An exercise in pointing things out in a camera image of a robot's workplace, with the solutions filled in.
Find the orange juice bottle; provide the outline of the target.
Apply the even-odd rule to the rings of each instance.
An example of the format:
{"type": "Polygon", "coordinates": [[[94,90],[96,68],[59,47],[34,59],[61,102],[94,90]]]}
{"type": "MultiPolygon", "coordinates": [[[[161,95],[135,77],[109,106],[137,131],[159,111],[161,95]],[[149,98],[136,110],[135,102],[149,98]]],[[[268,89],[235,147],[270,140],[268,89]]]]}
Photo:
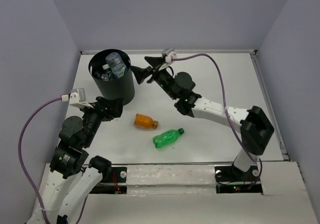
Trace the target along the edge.
{"type": "Polygon", "coordinates": [[[150,116],[137,113],[135,116],[134,125],[145,129],[156,129],[159,122],[152,119],[150,116]]]}

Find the clear bottle white-green label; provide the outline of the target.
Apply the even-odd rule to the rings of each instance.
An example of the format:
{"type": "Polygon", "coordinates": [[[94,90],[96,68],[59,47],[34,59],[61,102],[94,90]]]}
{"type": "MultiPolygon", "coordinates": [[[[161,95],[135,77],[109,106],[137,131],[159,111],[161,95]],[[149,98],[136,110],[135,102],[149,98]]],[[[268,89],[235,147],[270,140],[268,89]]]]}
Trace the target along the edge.
{"type": "Polygon", "coordinates": [[[119,53],[112,52],[105,58],[105,61],[117,79],[122,78],[127,72],[127,66],[119,53]]]}

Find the green plastic bottle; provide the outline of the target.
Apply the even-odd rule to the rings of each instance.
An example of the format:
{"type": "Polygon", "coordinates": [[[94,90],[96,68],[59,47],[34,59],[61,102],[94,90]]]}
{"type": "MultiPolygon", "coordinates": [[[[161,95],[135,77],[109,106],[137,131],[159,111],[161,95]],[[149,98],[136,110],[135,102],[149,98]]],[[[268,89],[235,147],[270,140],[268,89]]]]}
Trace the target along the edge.
{"type": "Polygon", "coordinates": [[[164,133],[154,136],[152,142],[157,149],[173,144],[178,138],[185,133],[183,128],[170,129],[164,133]]]}

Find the clear unlabelled plastic bottle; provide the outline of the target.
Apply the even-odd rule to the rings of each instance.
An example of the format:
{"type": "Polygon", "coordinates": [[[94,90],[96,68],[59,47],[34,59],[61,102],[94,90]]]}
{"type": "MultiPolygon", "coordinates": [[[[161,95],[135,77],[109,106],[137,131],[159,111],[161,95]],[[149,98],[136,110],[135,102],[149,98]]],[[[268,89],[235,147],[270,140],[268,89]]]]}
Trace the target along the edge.
{"type": "Polygon", "coordinates": [[[103,80],[111,80],[113,77],[112,70],[110,69],[108,64],[102,66],[103,72],[101,73],[101,79],[103,80]]]}

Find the clear bottle black label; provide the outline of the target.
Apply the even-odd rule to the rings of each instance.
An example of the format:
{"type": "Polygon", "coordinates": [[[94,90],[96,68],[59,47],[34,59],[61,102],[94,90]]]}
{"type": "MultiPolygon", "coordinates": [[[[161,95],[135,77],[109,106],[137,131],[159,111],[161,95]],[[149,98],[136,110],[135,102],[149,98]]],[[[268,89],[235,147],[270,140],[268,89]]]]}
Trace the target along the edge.
{"type": "Polygon", "coordinates": [[[110,74],[108,72],[99,72],[96,71],[93,74],[93,77],[99,80],[105,80],[105,81],[109,81],[110,80],[110,74]]]}

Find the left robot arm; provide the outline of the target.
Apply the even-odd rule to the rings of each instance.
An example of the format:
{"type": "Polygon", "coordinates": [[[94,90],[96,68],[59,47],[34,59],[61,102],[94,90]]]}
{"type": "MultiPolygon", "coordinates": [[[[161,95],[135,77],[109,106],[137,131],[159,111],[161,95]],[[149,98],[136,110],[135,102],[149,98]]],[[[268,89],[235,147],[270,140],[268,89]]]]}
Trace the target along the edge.
{"type": "Polygon", "coordinates": [[[75,92],[64,95],[62,100],[82,111],[83,116],[70,116],[62,123],[46,185],[29,224],[68,224],[96,184],[111,175],[111,161],[101,156],[93,157],[85,172],[81,169],[89,156],[85,149],[91,145],[102,122],[122,115],[123,100],[97,97],[95,102],[88,103],[75,92]]]}

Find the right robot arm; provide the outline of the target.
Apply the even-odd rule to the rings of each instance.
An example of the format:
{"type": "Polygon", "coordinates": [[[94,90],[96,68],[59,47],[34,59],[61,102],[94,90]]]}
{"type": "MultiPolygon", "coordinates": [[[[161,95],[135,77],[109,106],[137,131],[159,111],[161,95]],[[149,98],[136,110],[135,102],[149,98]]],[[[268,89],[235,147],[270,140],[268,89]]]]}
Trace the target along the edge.
{"type": "Polygon", "coordinates": [[[171,99],[177,101],[174,106],[182,115],[230,127],[241,146],[230,174],[235,180],[246,177],[250,167],[260,160],[275,130],[265,112],[258,106],[250,109],[229,107],[225,92],[222,93],[222,104],[195,93],[196,84],[188,73],[179,72],[175,76],[168,73],[167,69],[176,58],[146,56],[144,59],[148,67],[131,68],[138,84],[156,82],[171,99]]]}

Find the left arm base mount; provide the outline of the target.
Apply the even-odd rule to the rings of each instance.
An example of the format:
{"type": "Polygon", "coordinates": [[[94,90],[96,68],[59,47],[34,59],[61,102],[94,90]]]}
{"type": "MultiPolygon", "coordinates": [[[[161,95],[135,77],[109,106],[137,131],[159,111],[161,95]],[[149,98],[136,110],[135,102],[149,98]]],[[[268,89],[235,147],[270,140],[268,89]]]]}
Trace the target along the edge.
{"type": "Polygon", "coordinates": [[[90,194],[122,195],[127,193],[127,167],[113,166],[108,177],[103,178],[90,194]]]}

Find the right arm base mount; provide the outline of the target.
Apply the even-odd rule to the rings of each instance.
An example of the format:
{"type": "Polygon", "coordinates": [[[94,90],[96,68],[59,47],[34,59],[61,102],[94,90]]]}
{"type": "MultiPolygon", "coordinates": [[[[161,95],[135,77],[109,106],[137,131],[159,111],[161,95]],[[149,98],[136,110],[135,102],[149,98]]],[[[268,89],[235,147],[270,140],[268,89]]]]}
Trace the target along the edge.
{"type": "Polygon", "coordinates": [[[217,194],[263,193],[260,172],[255,165],[247,172],[232,166],[215,166],[214,179],[217,194]]]}

